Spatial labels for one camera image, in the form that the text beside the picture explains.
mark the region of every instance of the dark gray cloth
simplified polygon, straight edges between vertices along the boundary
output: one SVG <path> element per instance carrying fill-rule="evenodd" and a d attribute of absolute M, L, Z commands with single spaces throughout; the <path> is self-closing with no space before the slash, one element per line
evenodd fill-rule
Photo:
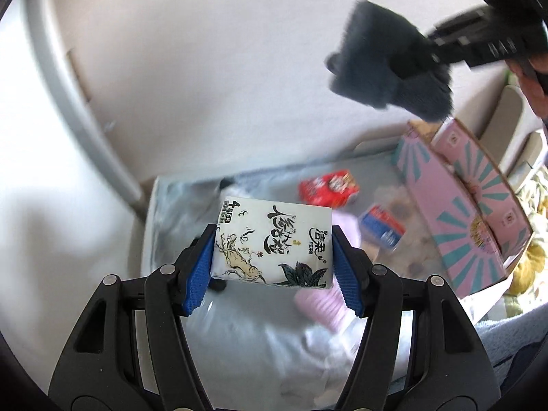
<path fill-rule="evenodd" d="M 356 102 L 384 109 L 397 105 L 433 122 L 452 109 L 449 67 L 402 80 L 388 62 L 427 39 L 404 17 L 370 1 L 359 1 L 350 17 L 341 51 L 327 60 L 331 90 Z"/>

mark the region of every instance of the red plastic wrapper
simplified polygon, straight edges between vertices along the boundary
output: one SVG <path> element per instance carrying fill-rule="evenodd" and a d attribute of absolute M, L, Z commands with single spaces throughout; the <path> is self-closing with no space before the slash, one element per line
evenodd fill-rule
<path fill-rule="evenodd" d="M 301 199 L 312 206 L 335 209 L 344 206 L 358 193 L 360 187 L 348 170 L 336 171 L 299 184 Z"/>

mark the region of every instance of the blue textured pad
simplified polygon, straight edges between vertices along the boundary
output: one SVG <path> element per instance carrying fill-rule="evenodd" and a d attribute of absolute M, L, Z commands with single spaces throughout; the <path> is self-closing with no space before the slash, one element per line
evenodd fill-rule
<path fill-rule="evenodd" d="M 186 281 L 186 298 L 183 303 L 183 311 L 190 315 L 196 309 L 206 294 L 206 289 L 211 279 L 211 261 L 213 259 L 213 248 L 215 244 L 215 233 L 212 234 L 207 244 L 198 257 L 190 276 Z"/>
<path fill-rule="evenodd" d="M 360 284 L 335 234 L 333 234 L 333 271 L 346 306 L 350 307 L 360 317 L 364 309 L 360 295 Z"/>

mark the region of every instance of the finger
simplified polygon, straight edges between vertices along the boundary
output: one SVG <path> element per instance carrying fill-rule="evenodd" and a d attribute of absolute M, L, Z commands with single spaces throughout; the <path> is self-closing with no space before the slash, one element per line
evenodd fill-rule
<path fill-rule="evenodd" d="M 521 90 L 525 97 L 527 97 L 533 112 L 541 119 L 548 119 L 548 97 L 544 94 L 539 96 L 536 85 L 538 83 L 530 78 L 523 77 L 520 79 Z"/>
<path fill-rule="evenodd" d="M 510 70 L 518 77 L 521 77 L 523 75 L 523 70 L 521 69 L 520 64 L 515 60 L 506 60 L 506 64 L 508 65 Z"/>
<path fill-rule="evenodd" d="M 548 54 L 533 56 L 529 61 L 539 73 L 548 74 Z"/>

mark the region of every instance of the pink cardboard box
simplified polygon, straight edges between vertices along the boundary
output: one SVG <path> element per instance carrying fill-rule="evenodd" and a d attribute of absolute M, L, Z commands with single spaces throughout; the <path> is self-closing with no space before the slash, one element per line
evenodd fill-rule
<path fill-rule="evenodd" d="M 489 154 L 457 119 L 444 122 L 431 147 L 453 165 L 476 201 L 499 244 L 502 260 L 513 261 L 533 230 L 512 188 Z"/>
<path fill-rule="evenodd" d="M 411 127 L 394 152 L 459 298 L 507 277 L 499 247 L 464 185 Z"/>

